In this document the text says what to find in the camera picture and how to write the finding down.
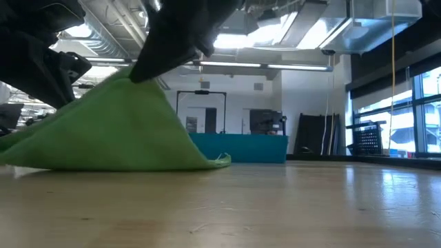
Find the fluorescent light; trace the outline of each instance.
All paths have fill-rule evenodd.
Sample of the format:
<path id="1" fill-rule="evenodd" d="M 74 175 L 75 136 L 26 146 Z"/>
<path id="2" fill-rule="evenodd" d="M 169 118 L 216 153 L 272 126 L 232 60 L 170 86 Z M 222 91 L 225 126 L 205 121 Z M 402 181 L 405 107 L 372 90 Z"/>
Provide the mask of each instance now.
<path id="1" fill-rule="evenodd" d="M 86 24 L 81 24 L 75 27 L 68 28 L 65 30 L 68 34 L 73 37 L 87 38 L 92 35 L 91 29 Z"/>
<path id="2" fill-rule="evenodd" d="M 313 71 L 327 71 L 327 66 L 315 66 L 315 65 L 268 65 L 270 69 L 280 70 L 313 70 Z"/>
<path id="3" fill-rule="evenodd" d="M 46 104 L 46 103 L 26 103 L 26 102 L 20 102 L 24 105 L 29 105 L 29 106 L 41 106 L 41 107 L 50 107 L 50 105 Z"/>
<path id="4" fill-rule="evenodd" d="M 200 64 L 201 65 L 210 65 L 210 66 L 229 66 L 229 67 L 249 67 L 249 68 L 259 68 L 260 67 L 260 64 L 257 64 L 257 63 L 201 61 Z"/>
<path id="5" fill-rule="evenodd" d="M 219 34 L 213 45 L 215 48 L 236 49 L 252 47 L 253 43 L 249 41 L 246 35 Z"/>
<path id="6" fill-rule="evenodd" d="M 105 78 L 117 72 L 118 69 L 113 66 L 92 66 L 85 76 Z"/>
<path id="7" fill-rule="evenodd" d="M 331 43 L 331 41 L 333 41 L 339 34 L 341 34 L 341 32 L 343 32 L 343 30 L 345 30 L 351 23 L 352 23 L 352 18 L 347 19 L 343 23 L 343 25 L 341 25 L 333 34 L 331 34 L 331 36 L 329 36 L 325 41 L 323 41 L 323 43 L 319 46 L 319 48 L 324 48 L 329 43 Z"/>
<path id="8" fill-rule="evenodd" d="M 88 57 L 86 58 L 89 62 L 104 62 L 104 63 L 114 63 L 114 62 L 125 62 L 124 59 L 112 59 L 112 58 L 95 58 Z"/>
<path id="9" fill-rule="evenodd" d="M 280 31 L 282 24 L 266 25 L 248 34 L 250 43 L 263 43 L 273 39 L 273 35 Z"/>
<path id="10" fill-rule="evenodd" d="M 283 26 L 282 28 L 278 31 L 277 35 L 274 37 L 273 39 L 273 45 L 279 44 L 280 42 L 282 42 L 283 37 L 285 37 L 285 35 L 287 35 L 289 28 L 291 27 L 292 23 L 294 22 L 294 20 L 297 17 L 297 12 L 292 12 L 291 14 L 289 14 L 287 20 L 285 22 L 282 21 Z"/>
<path id="11" fill-rule="evenodd" d="M 297 48 L 306 34 L 320 20 L 327 6 L 328 1 L 304 1 L 303 6 L 298 11 L 296 20 L 289 27 L 280 44 Z"/>

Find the ceiling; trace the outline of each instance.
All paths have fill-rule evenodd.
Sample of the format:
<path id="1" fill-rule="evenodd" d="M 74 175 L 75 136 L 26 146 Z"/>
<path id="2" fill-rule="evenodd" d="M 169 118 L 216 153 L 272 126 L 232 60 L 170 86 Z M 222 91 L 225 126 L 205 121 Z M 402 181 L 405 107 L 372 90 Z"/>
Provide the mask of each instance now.
<path id="1" fill-rule="evenodd" d="M 85 57 L 135 59 L 141 51 L 143 39 L 148 35 L 142 1 L 79 0 L 86 11 L 86 29 L 77 27 L 73 31 L 63 32 L 60 41 L 52 49 L 76 52 Z M 157 2 L 148 1 L 153 6 Z M 231 37 L 227 37 L 220 44 L 219 36 L 213 56 L 202 57 L 202 60 L 328 66 L 330 58 L 322 53 L 321 48 L 344 54 L 363 53 L 390 39 L 390 13 L 382 9 L 390 4 L 390 0 L 354 1 L 356 4 L 353 10 L 349 3 L 347 0 L 246 0 L 245 7 L 236 11 L 221 27 L 222 35 L 234 34 L 236 38 L 245 39 L 244 44 L 234 44 L 230 47 L 229 42 L 235 41 L 230 39 Z M 401 0 L 400 3 L 396 13 L 396 26 L 393 27 L 396 33 L 420 18 L 418 8 L 414 8 L 418 7 L 418 0 Z M 254 24 L 257 24 L 256 18 L 270 9 L 274 10 L 277 15 L 275 19 L 280 19 L 280 23 L 252 32 L 250 23 L 254 21 Z M 353 16 L 358 25 L 368 29 L 367 34 L 361 39 L 348 39 L 345 36 L 355 25 L 351 22 Z M 100 83 L 113 71 L 115 67 L 94 68 L 75 85 Z M 228 85 L 230 90 L 237 92 L 253 92 L 251 89 L 254 83 L 269 84 L 278 73 L 279 70 L 260 68 L 183 66 L 163 75 L 162 78 L 172 90 L 197 88 L 202 77 L 212 81 L 215 88 L 221 89 Z M 308 73 L 290 74 L 304 76 Z M 75 87 L 74 91 L 80 97 L 87 90 Z"/>

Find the teal box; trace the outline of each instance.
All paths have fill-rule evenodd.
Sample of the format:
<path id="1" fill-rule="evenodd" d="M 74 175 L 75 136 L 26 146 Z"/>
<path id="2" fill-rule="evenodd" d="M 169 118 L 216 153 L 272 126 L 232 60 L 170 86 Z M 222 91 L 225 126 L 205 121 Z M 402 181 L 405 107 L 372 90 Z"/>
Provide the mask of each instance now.
<path id="1" fill-rule="evenodd" d="M 288 136 L 242 134 L 189 134 L 208 158 L 228 153 L 233 163 L 285 163 Z"/>

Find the window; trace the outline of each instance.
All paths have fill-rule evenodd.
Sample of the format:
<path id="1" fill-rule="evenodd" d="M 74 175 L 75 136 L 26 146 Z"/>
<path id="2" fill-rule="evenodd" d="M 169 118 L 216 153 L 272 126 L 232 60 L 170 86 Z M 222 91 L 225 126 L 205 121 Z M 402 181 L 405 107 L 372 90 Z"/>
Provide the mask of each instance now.
<path id="1" fill-rule="evenodd" d="M 388 93 L 382 91 L 365 99 L 365 103 L 370 103 L 385 97 L 357 110 L 355 122 L 385 121 L 380 126 L 383 149 L 388 148 L 390 135 L 391 149 L 398 150 L 398 154 L 404 157 L 409 154 L 406 156 L 403 151 L 415 152 L 417 157 L 441 157 L 441 67 L 407 82 L 412 85 L 412 90 L 407 90 L 410 85 L 406 85 L 406 88 L 400 89 L 403 93 L 394 96 L 393 113 L 390 109 L 391 97 L 386 98 Z"/>
<path id="2" fill-rule="evenodd" d="M 422 91 L 424 97 L 441 94 L 441 67 L 422 75 Z"/>
<path id="3" fill-rule="evenodd" d="M 391 113 L 383 112 L 371 116 L 360 117 L 360 122 L 367 121 L 386 121 L 381 125 L 381 140 L 383 149 L 389 148 L 389 128 L 391 122 Z M 413 111 L 411 107 L 393 111 L 391 149 L 402 150 L 406 152 L 415 152 L 415 134 L 413 131 Z"/>
<path id="4" fill-rule="evenodd" d="M 424 105 L 427 152 L 441 153 L 441 101 Z"/>
<path id="5" fill-rule="evenodd" d="M 406 103 L 412 101 L 412 90 L 408 90 L 401 94 L 397 94 L 393 97 L 393 104 Z M 391 107 L 392 98 L 389 97 L 387 99 L 381 100 L 378 103 L 374 103 L 372 105 L 362 107 L 358 110 L 359 113 L 365 113 L 372 110 L 377 110 L 384 107 Z"/>

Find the green cloth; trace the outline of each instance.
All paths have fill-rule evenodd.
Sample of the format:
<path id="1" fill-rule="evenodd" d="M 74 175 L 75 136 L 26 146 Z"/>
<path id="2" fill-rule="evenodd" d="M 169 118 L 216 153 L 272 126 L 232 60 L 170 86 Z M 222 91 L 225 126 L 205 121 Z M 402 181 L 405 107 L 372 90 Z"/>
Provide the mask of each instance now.
<path id="1" fill-rule="evenodd" d="M 0 138 L 0 163 L 76 171 L 214 169 L 193 144 L 156 81 L 132 83 L 120 70 L 83 98 Z"/>

